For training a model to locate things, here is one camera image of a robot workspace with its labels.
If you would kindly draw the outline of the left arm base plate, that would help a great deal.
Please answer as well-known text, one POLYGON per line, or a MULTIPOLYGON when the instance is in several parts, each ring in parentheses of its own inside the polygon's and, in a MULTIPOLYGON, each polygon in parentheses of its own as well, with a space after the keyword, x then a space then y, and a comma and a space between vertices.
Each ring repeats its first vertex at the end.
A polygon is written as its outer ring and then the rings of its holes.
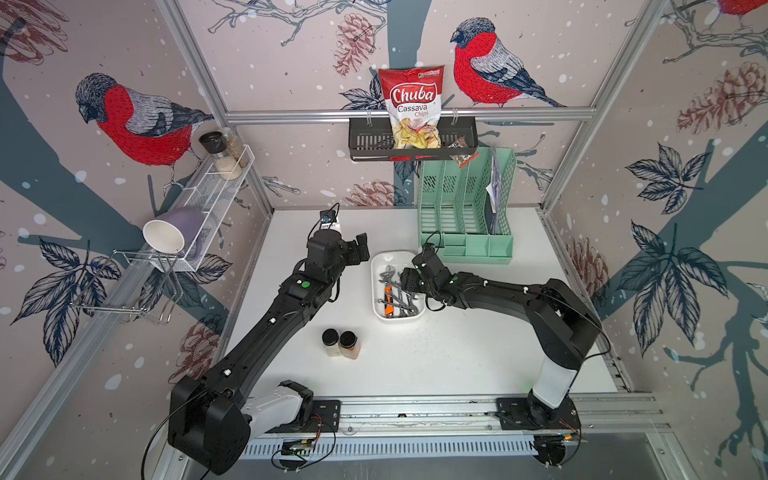
POLYGON ((298 417, 287 424, 268 430, 269 434, 298 434, 316 433, 318 430, 332 428, 336 432, 339 428, 341 401, 313 400, 311 404, 300 408, 298 417))

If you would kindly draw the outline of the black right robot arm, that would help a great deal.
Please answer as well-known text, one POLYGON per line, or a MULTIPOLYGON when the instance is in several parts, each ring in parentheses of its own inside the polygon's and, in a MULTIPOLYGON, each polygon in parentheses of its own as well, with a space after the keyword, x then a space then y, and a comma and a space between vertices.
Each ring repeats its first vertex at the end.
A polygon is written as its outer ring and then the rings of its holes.
POLYGON ((564 281, 524 285, 453 273, 428 243, 403 269, 400 284, 442 308, 487 310, 530 324, 544 360, 523 406, 512 407, 502 418, 528 430, 563 422, 571 387, 603 334, 599 320, 564 281))

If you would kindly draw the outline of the white plastic storage box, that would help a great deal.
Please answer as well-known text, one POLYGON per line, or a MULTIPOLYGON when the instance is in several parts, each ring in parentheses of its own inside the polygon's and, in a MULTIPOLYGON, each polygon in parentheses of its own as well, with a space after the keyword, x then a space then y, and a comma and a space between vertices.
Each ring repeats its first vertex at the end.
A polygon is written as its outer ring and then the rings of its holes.
POLYGON ((382 252, 371 260, 372 306, 375 316, 387 324, 419 319, 426 312, 424 296, 401 289, 401 274, 412 266, 414 252, 382 252))

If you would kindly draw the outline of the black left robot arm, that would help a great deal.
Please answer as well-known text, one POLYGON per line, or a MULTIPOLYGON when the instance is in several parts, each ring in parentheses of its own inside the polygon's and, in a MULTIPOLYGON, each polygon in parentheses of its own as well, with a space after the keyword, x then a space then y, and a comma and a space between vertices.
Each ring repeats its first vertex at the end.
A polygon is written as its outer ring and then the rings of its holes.
POLYGON ((251 437, 243 413, 247 395, 293 335, 331 301, 344 269, 370 259, 365 233, 346 241, 321 229, 307 241, 307 257, 281 282, 264 316, 200 378, 183 377, 169 405, 168 444, 213 474, 227 472, 251 437))

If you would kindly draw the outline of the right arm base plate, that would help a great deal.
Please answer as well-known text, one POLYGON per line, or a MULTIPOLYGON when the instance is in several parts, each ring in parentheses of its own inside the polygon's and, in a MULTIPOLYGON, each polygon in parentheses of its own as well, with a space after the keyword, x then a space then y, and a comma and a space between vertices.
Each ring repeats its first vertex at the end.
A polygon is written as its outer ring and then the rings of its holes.
POLYGON ((499 397, 495 416, 502 430, 534 431, 567 429, 576 431, 581 421, 573 400, 566 395, 557 408, 550 408, 532 395, 499 397))

